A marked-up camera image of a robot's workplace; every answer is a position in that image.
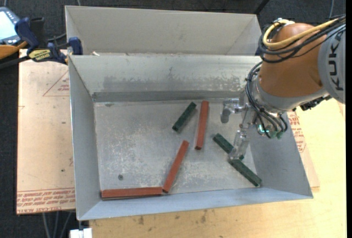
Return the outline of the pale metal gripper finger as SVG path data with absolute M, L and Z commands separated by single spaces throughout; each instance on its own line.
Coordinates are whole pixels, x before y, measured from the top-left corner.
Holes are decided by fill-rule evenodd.
M 247 138 L 247 135 L 245 132 L 241 132 L 239 140 L 240 141 L 239 141 L 239 148 L 238 148 L 238 158 L 242 160 L 248 148 L 249 139 Z
M 228 154 L 230 160 L 239 159 L 239 157 L 242 155 L 241 143 L 242 143 L 241 131 L 238 130 L 235 134 L 233 147 L 231 148 Z

